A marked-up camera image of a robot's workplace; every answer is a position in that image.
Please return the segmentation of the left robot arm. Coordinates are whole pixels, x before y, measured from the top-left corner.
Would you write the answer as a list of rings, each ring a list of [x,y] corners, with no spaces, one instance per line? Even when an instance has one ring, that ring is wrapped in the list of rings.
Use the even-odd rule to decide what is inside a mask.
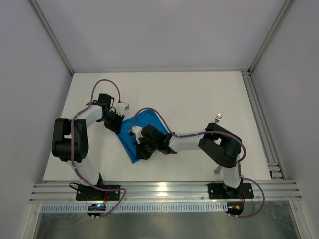
[[[72,119],[55,120],[52,154],[72,167],[81,180],[81,186],[98,191],[106,190],[101,174],[94,169],[87,157],[88,128],[101,122],[107,130],[119,134],[124,113],[128,109],[128,103],[115,102],[112,96],[100,93],[96,100],[87,103]]]

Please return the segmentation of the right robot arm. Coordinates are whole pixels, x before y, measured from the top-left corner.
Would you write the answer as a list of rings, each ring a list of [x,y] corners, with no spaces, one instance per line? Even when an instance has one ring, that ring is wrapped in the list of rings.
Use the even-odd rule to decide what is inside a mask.
[[[189,150],[201,150],[223,170],[222,188],[230,198],[242,194],[243,176],[240,163],[247,151],[238,136],[216,123],[210,123],[205,131],[193,134],[164,134],[151,125],[134,126],[130,135],[135,137],[136,158],[147,160],[155,151],[162,154],[177,154]]]

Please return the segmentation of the blue satin napkin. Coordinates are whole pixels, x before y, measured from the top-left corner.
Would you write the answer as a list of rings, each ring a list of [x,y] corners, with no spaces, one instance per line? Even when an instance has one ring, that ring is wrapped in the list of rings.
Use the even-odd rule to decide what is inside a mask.
[[[136,149],[134,147],[135,138],[133,136],[129,136],[132,121],[133,117],[122,122],[121,131],[117,135],[117,137],[120,143],[122,144],[124,150],[126,151],[131,163],[134,164],[138,162],[139,159],[136,159]],[[144,110],[138,113],[133,123],[133,126],[139,126],[142,128],[144,128],[147,125],[155,127],[157,130],[164,134],[168,133],[167,129],[164,127],[163,123],[160,121],[160,119],[153,110]]]

